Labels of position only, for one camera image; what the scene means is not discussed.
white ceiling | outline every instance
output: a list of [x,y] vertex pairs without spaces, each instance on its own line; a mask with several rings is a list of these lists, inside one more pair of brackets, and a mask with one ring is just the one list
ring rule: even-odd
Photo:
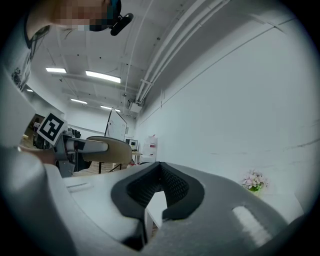
[[[101,32],[68,31],[53,26],[32,61],[31,72],[50,92],[68,101],[85,100],[89,105],[123,107],[130,57],[139,26],[151,0],[121,0],[121,14],[134,19],[118,36]],[[160,47],[168,28],[177,21],[187,0],[154,0],[136,42],[127,81],[127,97],[134,99],[152,56]],[[52,74],[46,67],[62,67],[67,74]],[[91,70],[121,77],[121,84],[86,76]]]

ceiling beam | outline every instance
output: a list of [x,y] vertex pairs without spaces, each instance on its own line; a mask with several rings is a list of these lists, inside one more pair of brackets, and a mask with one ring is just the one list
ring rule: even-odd
[[[62,89],[62,93],[65,95],[68,95],[70,97],[73,96],[73,93],[70,89]],[[104,105],[106,107],[120,107],[119,101],[116,98],[111,98],[108,96],[106,96],[106,97],[105,96],[98,96],[96,98],[95,95],[92,95],[92,94],[89,94],[89,93],[83,92],[83,91],[79,91],[78,96],[81,100],[91,101],[92,103],[99,105],[99,107],[100,107],[100,105]]]
[[[87,75],[81,75],[81,74],[52,73],[51,75],[53,77],[63,76],[64,78],[68,78],[71,80],[78,80],[78,81],[82,81],[82,82],[87,82],[87,83],[107,86],[107,87],[111,87],[111,88],[116,88],[116,89],[123,91],[123,92],[125,91],[124,88],[126,87],[124,84],[121,84],[121,83],[115,83],[115,82],[108,81],[108,80],[101,80],[99,78],[95,78],[95,77],[91,77],[91,76],[87,76]],[[127,86],[126,88],[127,88],[127,90],[128,89],[131,90],[133,93],[136,93],[138,91],[138,88],[133,88],[133,87],[129,87],[129,86]]]
[[[52,60],[54,66],[56,66],[56,62],[55,62],[54,58],[52,57],[52,55],[51,55],[51,53],[50,53],[50,51],[49,51],[49,49],[48,49],[48,47],[46,45],[46,42],[43,41],[42,43],[43,43],[43,46],[46,49],[47,53],[49,54],[50,59]],[[75,92],[74,92],[74,89],[71,88],[70,84],[65,80],[65,78],[61,74],[59,74],[58,76],[61,77],[62,79],[64,79],[65,83],[70,88],[70,90],[73,92],[74,96],[77,97],[77,93],[76,93],[77,91],[75,90]]]
[[[130,56],[120,56],[115,55],[115,56],[110,56],[109,54],[106,54],[106,49],[105,48],[88,48],[86,49],[85,47],[71,47],[71,46],[63,46],[62,48],[59,47],[50,47],[50,51],[54,55],[71,55],[71,56],[77,56],[78,54],[82,56],[90,56],[92,58],[96,57],[99,59],[99,57],[102,57],[105,61],[110,62],[110,63],[117,63],[121,62],[126,64],[129,64],[130,61]],[[146,59],[141,59],[138,61],[135,61],[134,59],[132,60],[131,65],[137,69],[140,70],[146,70],[148,68],[148,63]]]

ceiling pipe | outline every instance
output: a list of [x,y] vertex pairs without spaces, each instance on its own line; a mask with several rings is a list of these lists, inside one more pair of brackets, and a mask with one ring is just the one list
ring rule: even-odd
[[175,55],[180,51],[180,49],[185,45],[185,43],[192,37],[192,35],[197,32],[199,28],[202,27],[203,24],[205,24],[216,12],[218,12],[223,6],[225,6],[227,3],[229,3],[230,0],[222,1],[222,3],[214,9],[203,21],[201,21],[189,34],[188,36],[182,41],[182,43],[179,45],[179,47],[173,52],[173,54],[170,56],[170,58],[166,61],[164,66],[161,68],[160,72],[156,75],[155,79],[153,80],[153,83],[157,81],[161,73],[166,69],[167,65],[171,62],[171,60],[175,57]]
[[[173,29],[170,31],[168,36],[165,38],[163,44],[161,45],[160,49],[156,53],[156,55],[153,57],[152,62],[146,71],[146,74],[144,76],[144,80],[148,80],[150,73],[152,72],[152,69],[155,67],[157,61],[160,58],[160,55],[164,51],[164,49],[167,47],[167,45],[170,43],[171,39],[175,36],[177,31],[181,28],[181,26],[185,23],[185,21],[201,6],[206,0],[196,0],[193,5],[182,15],[182,17],[179,19],[179,21],[175,24]],[[145,83],[142,82],[140,85],[138,94],[136,95],[135,101],[137,102],[139,100],[140,94],[145,86]]]
[[178,38],[173,42],[173,44],[170,46],[169,50],[165,53],[165,56],[162,58],[160,64],[157,66],[155,72],[153,73],[153,76],[150,79],[150,83],[153,83],[155,77],[157,76],[159,70],[164,65],[165,61],[169,58],[171,53],[174,51],[174,49],[178,46],[178,44],[183,40],[183,38],[191,31],[191,29],[198,24],[212,9],[216,8],[218,5],[220,5],[224,0],[214,0],[211,2],[210,5],[208,5],[201,13],[199,13],[191,22],[190,24],[182,31],[181,34],[179,34]]
[[[162,59],[161,63],[159,64],[157,70],[154,72],[150,82],[154,84],[157,79],[159,78],[160,74],[164,71],[164,69],[167,67],[167,65],[171,62],[171,60],[174,58],[174,56],[179,52],[179,50],[183,47],[183,45],[191,38],[191,36],[197,32],[199,28],[202,27],[204,23],[206,23],[216,12],[218,12],[222,7],[224,7],[226,4],[228,4],[230,0],[220,0],[220,1],[213,1],[210,5],[208,5],[180,34],[180,36],[176,39],[176,41],[173,43],[173,45],[170,47],[168,50],[167,54],[165,57]],[[179,47],[173,52],[173,54],[170,56],[170,58],[167,60],[166,58],[169,57],[170,53],[176,48],[178,43],[183,39],[188,34],[188,36],[182,41],[182,43],[179,45]],[[141,95],[139,99],[139,104],[144,100],[145,96],[148,94],[152,86],[148,86],[144,91],[143,94]]]
[[[131,52],[131,57],[130,57],[130,61],[129,61],[129,68],[128,68],[128,72],[126,73],[126,81],[125,81],[125,89],[124,89],[124,93],[127,92],[127,85],[128,85],[128,79],[129,79],[129,73],[130,73],[130,67],[131,67],[131,62],[132,62],[132,58],[133,58],[133,55],[134,55],[134,52],[135,52],[135,48],[136,48],[136,43],[137,43],[137,40],[138,40],[138,37],[139,37],[139,34],[140,34],[140,30],[141,30],[141,27],[145,21],[145,18],[149,12],[149,9],[152,5],[152,3],[154,2],[154,0],[151,0],[151,2],[149,3],[149,6],[148,8],[146,9],[145,13],[144,13],[144,16],[142,18],[142,21],[140,23],[140,26],[139,26],[139,29],[138,29],[138,32],[136,33],[136,37],[135,37],[135,40],[134,40],[134,44],[133,44],[133,48],[132,48],[132,52]],[[124,101],[123,101],[123,113],[125,113],[125,105],[126,105],[126,97],[124,97]]]

